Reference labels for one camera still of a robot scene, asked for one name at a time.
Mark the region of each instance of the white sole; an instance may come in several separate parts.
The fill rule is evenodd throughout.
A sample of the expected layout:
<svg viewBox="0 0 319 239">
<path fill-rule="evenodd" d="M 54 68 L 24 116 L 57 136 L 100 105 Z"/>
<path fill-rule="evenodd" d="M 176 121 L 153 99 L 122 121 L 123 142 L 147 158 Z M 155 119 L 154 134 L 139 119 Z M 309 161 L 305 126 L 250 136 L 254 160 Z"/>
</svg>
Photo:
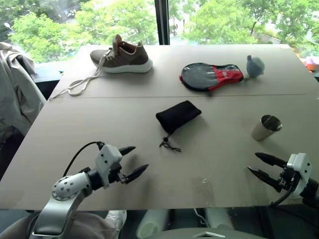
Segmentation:
<svg viewBox="0 0 319 239">
<path fill-rule="evenodd" d="M 125 73 L 125 72 L 131 72 L 131 73 L 145 73 L 149 71 L 153 66 L 153 61 L 151 59 L 148 59 L 148 61 L 142 65 L 124 65 L 124 66 L 118 66 L 118 67 L 103 67 L 103 71 L 107 73 Z"/>
</svg>

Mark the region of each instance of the glass panel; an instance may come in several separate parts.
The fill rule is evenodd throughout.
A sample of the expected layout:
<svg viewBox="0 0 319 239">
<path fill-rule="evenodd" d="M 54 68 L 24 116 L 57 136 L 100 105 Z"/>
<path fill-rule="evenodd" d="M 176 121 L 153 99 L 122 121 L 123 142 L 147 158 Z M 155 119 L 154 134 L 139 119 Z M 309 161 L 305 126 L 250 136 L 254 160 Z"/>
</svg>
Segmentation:
<svg viewBox="0 0 319 239">
<path fill-rule="evenodd" d="M 168 0 L 170 43 L 289 44 L 319 56 L 317 0 Z"/>
<path fill-rule="evenodd" d="M 71 58 L 85 44 L 158 44 L 154 1 L 0 0 L 0 41 L 37 63 Z"/>
</svg>

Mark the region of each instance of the white shoelace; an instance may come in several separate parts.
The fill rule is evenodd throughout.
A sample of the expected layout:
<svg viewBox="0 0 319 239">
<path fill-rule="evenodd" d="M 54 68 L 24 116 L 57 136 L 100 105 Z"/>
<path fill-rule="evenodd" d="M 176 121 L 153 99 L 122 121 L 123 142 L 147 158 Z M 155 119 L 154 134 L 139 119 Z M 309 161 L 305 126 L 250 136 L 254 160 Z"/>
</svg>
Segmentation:
<svg viewBox="0 0 319 239">
<path fill-rule="evenodd" d="M 63 95 L 63 94 L 65 94 L 65 93 L 67 93 L 67 92 L 69 93 L 70 96 L 79 96 L 79 95 L 81 95 L 81 94 L 85 91 L 86 87 L 88 86 L 88 84 L 89 84 L 89 82 L 90 82 L 91 80 L 94 80 L 94 79 L 100 77 L 100 75 L 101 75 L 102 72 L 103 72 L 102 67 L 103 67 L 103 65 L 104 65 L 104 63 L 105 63 L 105 61 L 106 61 L 106 59 L 108 58 L 109 54 L 112 53 L 112 52 L 113 52 L 113 50 L 110 48 L 106 53 L 103 54 L 103 56 L 101 57 L 101 59 L 100 59 L 100 61 L 99 61 L 98 67 L 97 67 L 96 71 L 93 73 L 92 76 L 89 76 L 89 77 L 87 77 L 87 78 L 85 78 L 85 79 L 83 79 L 83 80 L 73 81 L 73 82 L 69 85 L 68 88 L 62 90 L 62 91 L 61 91 L 60 93 L 58 93 L 57 95 L 55 95 L 55 96 L 53 96 L 53 97 L 50 97 L 49 100 L 51 101 L 51 100 L 57 98 L 58 96 Z M 82 84 L 84 84 L 84 86 L 83 86 L 83 88 L 82 88 L 79 92 L 75 92 L 75 93 L 71 92 L 71 90 L 72 90 L 73 88 L 75 88 L 75 87 L 77 87 L 77 86 L 79 86 L 79 85 L 82 85 Z"/>
</svg>

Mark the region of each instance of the stainless steel cup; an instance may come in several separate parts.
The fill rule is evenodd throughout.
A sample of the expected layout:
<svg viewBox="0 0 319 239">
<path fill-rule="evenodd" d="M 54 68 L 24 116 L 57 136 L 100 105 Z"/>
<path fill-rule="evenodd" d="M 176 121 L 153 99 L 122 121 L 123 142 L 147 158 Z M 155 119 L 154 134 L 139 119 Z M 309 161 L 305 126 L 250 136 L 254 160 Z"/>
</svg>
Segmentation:
<svg viewBox="0 0 319 239">
<path fill-rule="evenodd" d="M 271 115 L 262 116 L 256 127 L 251 133 L 251 136 L 256 141 L 262 141 L 279 131 L 283 127 L 278 118 Z"/>
</svg>

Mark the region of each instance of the drawstring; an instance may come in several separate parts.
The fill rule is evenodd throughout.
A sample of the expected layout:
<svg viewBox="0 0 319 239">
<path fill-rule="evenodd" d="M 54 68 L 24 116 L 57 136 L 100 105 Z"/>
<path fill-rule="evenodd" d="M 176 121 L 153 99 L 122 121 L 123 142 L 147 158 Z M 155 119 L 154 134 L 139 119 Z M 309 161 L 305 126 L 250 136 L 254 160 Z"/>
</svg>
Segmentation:
<svg viewBox="0 0 319 239">
<path fill-rule="evenodd" d="M 89 84 L 89 82 L 91 80 L 94 80 L 94 79 L 98 78 L 102 74 L 102 72 L 103 72 L 102 67 L 103 67 L 103 65 L 105 63 L 106 58 L 108 57 L 108 55 L 111 52 L 112 52 L 112 49 L 110 48 L 106 53 L 103 54 L 103 56 L 101 57 L 101 59 L 99 61 L 98 67 L 97 67 L 96 71 L 93 73 L 92 76 L 89 76 L 89 77 L 87 77 L 87 78 L 85 78 L 83 80 L 73 81 L 68 88 L 62 90 L 57 95 L 55 95 L 53 97 L 50 97 L 49 100 L 51 101 L 51 100 L 57 98 L 58 96 L 63 95 L 65 93 L 67 93 L 67 92 L 69 93 L 70 96 L 79 96 L 79 95 L 81 95 L 85 91 L 85 89 L 86 89 L 87 85 Z M 75 87 L 77 87 L 77 86 L 79 86 L 79 85 L 81 85 L 83 83 L 85 83 L 84 87 L 79 92 L 75 92 L 75 93 L 71 92 L 71 90 L 73 88 L 75 88 Z"/>
<path fill-rule="evenodd" d="M 169 142 L 168 142 L 168 138 L 170 137 L 170 134 L 166 137 L 163 138 L 163 142 L 160 143 L 160 147 L 164 146 L 165 148 L 170 148 L 171 150 L 175 150 L 177 152 L 181 152 L 181 149 L 180 148 L 174 148 L 172 147 Z"/>
</svg>

